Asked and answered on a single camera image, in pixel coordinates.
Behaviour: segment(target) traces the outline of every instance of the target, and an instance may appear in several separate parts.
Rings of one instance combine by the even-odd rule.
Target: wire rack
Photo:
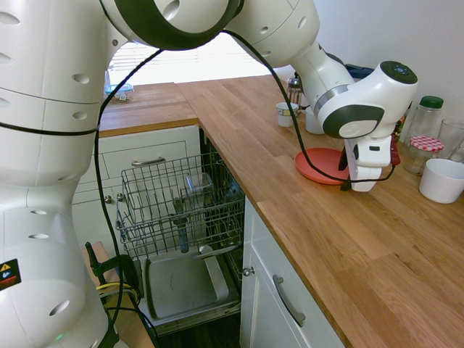
[[[122,171],[117,229],[134,258],[241,245],[244,193],[217,152]]]

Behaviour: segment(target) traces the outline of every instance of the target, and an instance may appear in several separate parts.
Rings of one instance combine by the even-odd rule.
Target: warning label
[[[0,272],[4,272],[5,270],[9,270],[11,267],[8,264],[4,263],[3,266],[0,268]]]
[[[0,291],[21,283],[17,259],[0,264]]]

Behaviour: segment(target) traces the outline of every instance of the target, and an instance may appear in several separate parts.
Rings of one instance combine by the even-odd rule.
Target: white wall
[[[384,60],[406,64],[419,79],[412,111],[422,96],[440,96],[442,117],[464,120],[463,0],[314,2],[318,40],[327,52],[366,67]]]

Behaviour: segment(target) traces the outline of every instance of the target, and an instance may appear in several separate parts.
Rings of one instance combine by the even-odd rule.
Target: jar with red checkered lid
[[[443,150],[443,143],[431,136],[413,136],[403,168],[409,173],[422,175],[426,162]]]

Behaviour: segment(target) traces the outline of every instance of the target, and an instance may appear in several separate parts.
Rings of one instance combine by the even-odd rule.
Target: cabinet handle
[[[137,159],[132,162],[133,167],[143,167],[144,165],[156,165],[157,163],[166,162],[166,159],[163,157],[158,157],[152,161],[139,162]]]
[[[273,275],[273,281],[274,281],[275,288],[277,289],[277,293],[283,302],[283,305],[289,311],[291,317],[297,322],[298,326],[302,328],[304,325],[304,321],[306,319],[306,315],[304,315],[303,313],[297,312],[297,310],[295,309],[295,307],[293,306],[293,304],[290,302],[289,298],[285,294],[285,291],[283,291],[282,285],[281,285],[283,283],[283,278],[277,275]]]

